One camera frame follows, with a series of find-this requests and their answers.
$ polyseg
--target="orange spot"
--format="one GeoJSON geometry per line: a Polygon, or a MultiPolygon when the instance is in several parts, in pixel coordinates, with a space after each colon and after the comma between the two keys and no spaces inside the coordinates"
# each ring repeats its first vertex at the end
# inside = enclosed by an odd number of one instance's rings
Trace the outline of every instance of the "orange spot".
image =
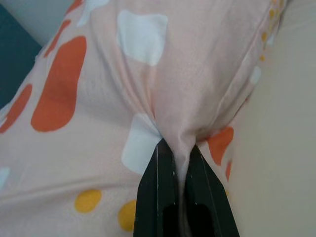
{"type": "Polygon", "coordinates": [[[263,32],[262,35],[261,35],[262,41],[265,42],[267,40],[267,37],[268,37],[267,32],[263,32]]]}
{"type": "Polygon", "coordinates": [[[66,20],[63,22],[63,24],[61,25],[58,33],[56,34],[55,38],[53,39],[53,42],[51,43],[50,47],[48,48],[48,50],[46,51],[45,55],[44,55],[44,58],[46,58],[50,53],[51,51],[54,50],[54,48],[56,47],[56,44],[59,40],[59,37],[61,35],[61,33],[63,33],[64,29],[69,26],[71,23],[71,20],[66,20]]]}
{"type": "Polygon", "coordinates": [[[264,56],[264,55],[261,55],[261,56],[260,56],[260,61],[261,61],[261,62],[264,62],[265,60],[266,60],[265,56],[264,56]]]}
{"type": "Polygon", "coordinates": [[[83,0],[75,0],[73,2],[73,4],[71,4],[71,6],[68,8],[68,10],[66,11],[66,14],[67,15],[69,12],[75,10],[77,7],[79,7],[81,4],[83,4],[83,0]]]}
{"type": "Polygon", "coordinates": [[[31,125],[36,131],[55,131],[73,117],[85,53],[86,40],[83,36],[59,48],[32,116],[31,125]]]}
{"type": "Polygon", "coordinates": [[[231,175],[231,168],[232,168],[232,162],[228,162],[227,168],[226,168],[226,178],[229,181],[229,176],[231,175]]]}
{"type": "Polygon", "coordinates": [[[32,85],[27,84],[26,87],[23,89],[19,97],[16,99],[14,104],[12,105],[9,113],[6,116],[6,121],[0,127],[0,133],[4,133],[10,128],[20,114],[23,112],[26,104],[28,103],[32,92],[32,85]]]}
{"type": "Polygon", "coordinates": [[[234,129],[227,127],[219,134],[208,139],[208,146],[213,157],[213,160],[217,165],[222,164],[224,153],[234,138],[234,129]]]}

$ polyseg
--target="pink fabric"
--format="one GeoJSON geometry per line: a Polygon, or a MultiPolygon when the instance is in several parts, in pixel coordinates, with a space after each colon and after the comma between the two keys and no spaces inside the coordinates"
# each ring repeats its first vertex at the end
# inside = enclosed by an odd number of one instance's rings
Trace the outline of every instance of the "pink fabric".
{"type": "Polygon", "coordinates": [[[182,185],[192,147],[213,136],[199,147],[226,185],[236,123],[222,128],[284,5],[76,0],[0,111],[1,237],[132,236],[162,137],[182,185]]]}

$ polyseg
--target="yellow dot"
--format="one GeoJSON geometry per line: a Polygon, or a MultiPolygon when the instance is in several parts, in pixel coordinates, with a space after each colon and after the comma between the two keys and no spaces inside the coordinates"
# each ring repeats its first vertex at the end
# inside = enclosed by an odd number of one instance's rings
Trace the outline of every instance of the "yellow dot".
{"type": "Polygon", "coordinates": [[[261,55],[261,56],[260,56],[260,61],[261,61],[261,62],[264,62],[265,60],[266,60],[265,56],[264,56],[264,55],[261,55]]]}
{"type": "Polygon", "coordinates": [[[75,201],[75,209],[80,213],[88,213],[95,209],[102,197],[100,190],[91,189],[83,191],[75,201]]]}
{"type": "Polygon", "coordinates": [[[118,213],[118,223],[125,231],[134,230],[136,200],[126,203],[118,213]]]}
{"type": "Polygon", "coordinates": [[[273,17],[275,16],[275,11],[273,9],[269,11],[269,16],[270,16],[270,20],[272,20],[273,17]]]}
{"type": "Polygon", "coordinates": [[[267,37],[268,37],[267,32],[263,32],[262,35],[261,35],[262,41],[265,42],[267,40],[267,37]]]}

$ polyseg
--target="bed sheet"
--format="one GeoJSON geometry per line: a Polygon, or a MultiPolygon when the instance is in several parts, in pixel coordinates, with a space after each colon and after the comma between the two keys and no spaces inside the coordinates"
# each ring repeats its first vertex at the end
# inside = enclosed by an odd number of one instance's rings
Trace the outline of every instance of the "bed sheet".
{"type": "Polygon", "coordinates": [[[293,0],[238,129],[229,183],[240,236],[316,234],[316,1],[293,0]]]}

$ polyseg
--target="white patch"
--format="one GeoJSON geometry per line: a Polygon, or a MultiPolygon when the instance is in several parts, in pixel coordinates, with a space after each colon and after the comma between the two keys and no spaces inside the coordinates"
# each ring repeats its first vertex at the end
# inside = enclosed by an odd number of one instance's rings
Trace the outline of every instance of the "white patch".
{"type": "Polygon", "coordinates": [[[250,76],[250,82],[255,85],[258,83],[260,78],[261,78],[261,69],[258,66],[256,66],[250,76]]]}
{"type": "Polygon", "coordinates": [[[154,66],[163,53],[167,23],[164,15],[123,10],[118,15],[118,44],[127,56],[154,66]]]}
{"type": "Polygon", "coordinates": [[[2,119],[3,117],[7,115],[7,113],[10,110],[10,104],[11,103],[8,103],[2,109],[0,109],[0,119],[2,119]]]}
{"type": "Polygon", "coordinates": [[[9,167],[0,168],[0,190],[4,187],[4,184],[9,177],[9,174],[10,174],[9,167]]]}
{"type": "Polygon", "coordinates": [[[275,42],[275,36],[274,36],[274,34],[272,34],[267,41],[267,45],[272,46],[274,44],[274,42],[275,42]]]}
{"type": "Polygon", "coordinates": [[[161,135],[148,115],[136,114],[123,149],[122,163],[131,171],[143,175],[161,139],[161,135]]]}
{"type": "Polygon", "coordinates": [[[0,118],[0,127],[2,127],[2,125],[4,125],[5,121],[6,121],[7,117],[4,118],[0,118]]]}
{"type": "Polygon", "coordinates": [[[77,27],[84,26],[90,18],[91,12],[101,6],[108,4],[109,0],[85,0],[82,16],[77,22],[77,27]]]}

